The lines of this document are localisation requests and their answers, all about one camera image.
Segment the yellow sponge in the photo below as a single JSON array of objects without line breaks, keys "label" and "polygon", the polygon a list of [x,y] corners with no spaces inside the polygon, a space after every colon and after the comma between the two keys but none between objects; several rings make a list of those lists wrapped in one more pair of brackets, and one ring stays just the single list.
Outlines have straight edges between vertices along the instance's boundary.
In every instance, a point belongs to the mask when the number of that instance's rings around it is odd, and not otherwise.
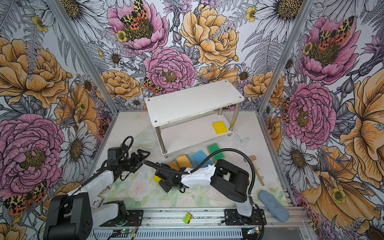
[{"label": "yellow sponge", "polygon": [[223,135],[228,132],[228,129],[223,121],[214,122],[213,128],[217,135]]},{"label": "yellow sponge", "polygon": [[153,179],[155,180],[155,182],[156,182],[157,184],[159,184],[159,183],[162,181],[162,179],[159,178],[158,176],[153,176]]}]

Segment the yellow sponge front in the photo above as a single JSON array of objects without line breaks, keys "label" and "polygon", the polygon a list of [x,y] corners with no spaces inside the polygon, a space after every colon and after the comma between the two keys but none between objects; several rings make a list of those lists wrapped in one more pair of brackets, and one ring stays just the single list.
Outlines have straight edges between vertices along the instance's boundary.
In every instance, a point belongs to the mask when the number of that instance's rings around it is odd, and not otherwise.
[{"label": "yellow sponge front", "polygon": [[214,122],[213,128],[217,135],[223,135],[228,132],[228,129],[223,121]]}]

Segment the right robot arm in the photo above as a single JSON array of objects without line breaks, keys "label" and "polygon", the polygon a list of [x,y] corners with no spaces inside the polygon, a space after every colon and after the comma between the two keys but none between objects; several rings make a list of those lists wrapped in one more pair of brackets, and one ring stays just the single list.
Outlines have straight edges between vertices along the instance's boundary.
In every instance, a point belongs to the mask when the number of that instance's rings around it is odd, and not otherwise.
[{"label": "right robot arm", "polygon": [[160,164],[155,177],[165,192],[176,189],[183,193],[190,187],[211,186],[235,202],[239,215],[252,215],[253,204],[248,194],[249,173],[225,160],[198,170],[181,168],[176,171],[169,165]]}]

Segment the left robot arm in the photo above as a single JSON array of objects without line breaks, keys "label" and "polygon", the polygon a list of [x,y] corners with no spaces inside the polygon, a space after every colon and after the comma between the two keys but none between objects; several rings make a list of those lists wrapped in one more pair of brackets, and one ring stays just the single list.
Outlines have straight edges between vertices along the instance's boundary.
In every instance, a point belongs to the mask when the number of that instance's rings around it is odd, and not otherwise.
[{"label": "left robot arm", "polygon": [[122,173],[135,173],[150,152],[129,148],[110,148],[108,159],[83,185],[54,197],[50,201],[43,240],[86,240],[93,230],[105,223],[124,224],[128,213],[124,202],[113,201],[93,208],[96,197],[120,178]]}]

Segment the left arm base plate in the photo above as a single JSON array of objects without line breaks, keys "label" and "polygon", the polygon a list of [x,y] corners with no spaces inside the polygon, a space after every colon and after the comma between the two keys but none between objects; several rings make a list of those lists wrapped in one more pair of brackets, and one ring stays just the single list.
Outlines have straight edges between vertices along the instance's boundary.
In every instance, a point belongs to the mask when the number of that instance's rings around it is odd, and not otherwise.
[{"label": "left arm base plate", "polygon": [[140,227],[142,225],[143,210],[127,210],[121,217],[116,217],[101,225],[101,227]]}]

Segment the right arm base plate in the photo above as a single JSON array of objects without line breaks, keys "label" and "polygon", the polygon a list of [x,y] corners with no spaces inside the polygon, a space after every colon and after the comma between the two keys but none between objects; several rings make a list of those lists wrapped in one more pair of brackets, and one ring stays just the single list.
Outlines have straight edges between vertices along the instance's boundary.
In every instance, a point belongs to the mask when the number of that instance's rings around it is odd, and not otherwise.
[{"label": "right arm base plate", "polygon": [[267,224],[266,216],[263,209],[253,209],[250,217],[242,216],[236,209],[225,209],[225,219],[222,224],[227,226],[262,226]]}]

